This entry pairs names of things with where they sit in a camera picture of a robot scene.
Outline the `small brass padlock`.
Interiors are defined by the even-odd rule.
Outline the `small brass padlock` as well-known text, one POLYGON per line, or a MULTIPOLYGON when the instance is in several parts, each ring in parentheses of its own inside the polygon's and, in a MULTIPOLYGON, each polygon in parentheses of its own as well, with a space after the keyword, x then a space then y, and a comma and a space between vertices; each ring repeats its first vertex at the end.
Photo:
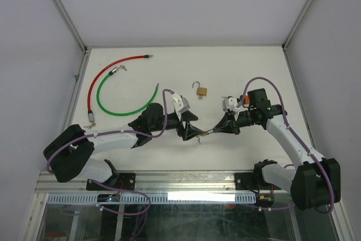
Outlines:
POLYGON ((210 129, 210 130, 204 131, 202 134, 200 134, 200 136, 205 137, 205 136, 210 135, 212 133, 214 133, 214 130, 210 129))

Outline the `large brass padlock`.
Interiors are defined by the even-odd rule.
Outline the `large brass padlock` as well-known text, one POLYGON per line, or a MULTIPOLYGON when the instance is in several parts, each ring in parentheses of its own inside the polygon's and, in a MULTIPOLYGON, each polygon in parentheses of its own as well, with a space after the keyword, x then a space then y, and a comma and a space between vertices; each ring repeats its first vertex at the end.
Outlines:
POLYGON ((202 100, 207 96, 208 90, 205 87, 201 87, 201 83, 199 81, 194 81, 192 83, 192 88, 196 87, 196 95, 198 100, 202 100))

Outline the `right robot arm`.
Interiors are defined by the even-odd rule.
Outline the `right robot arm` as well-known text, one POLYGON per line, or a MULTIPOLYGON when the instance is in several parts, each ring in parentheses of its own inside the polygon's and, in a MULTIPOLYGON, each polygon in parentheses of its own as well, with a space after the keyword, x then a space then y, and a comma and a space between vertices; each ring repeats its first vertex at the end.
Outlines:
POLYGON ((296 207, 302 211, 321 205, 332 207, 341 200, 341 167, 334 158, 327 159, 306 143, 292 128, 287 112, 280 104, 271 104, 265 89, 256 89, 240 99, 224 97, 224 116, 213 128, 215 133, 238 135, 240 129, 259 125, 283 148, 293 169, 274 160, 254 165, 250 183, 257 189, 274 185, 290 193, 296 207))

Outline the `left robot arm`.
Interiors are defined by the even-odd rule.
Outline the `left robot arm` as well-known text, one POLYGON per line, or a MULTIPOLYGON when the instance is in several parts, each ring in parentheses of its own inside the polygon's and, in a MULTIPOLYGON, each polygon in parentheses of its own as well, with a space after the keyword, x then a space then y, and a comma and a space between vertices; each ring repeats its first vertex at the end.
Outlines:
POLYGON ((71 125, 43 151, 47 168, 59 183, 76 177, 99 182, 105 189, 120 187, 120 175, 108 159, 95 159, 102 152, 144 146, 157 132, 176 130, 184 141, 200 136, 203 131, 191 124, 198 117, 191 111, 164 114, 159 103, 151 103, 134 121, 117 131, 87 134, 78 124, 71 125))

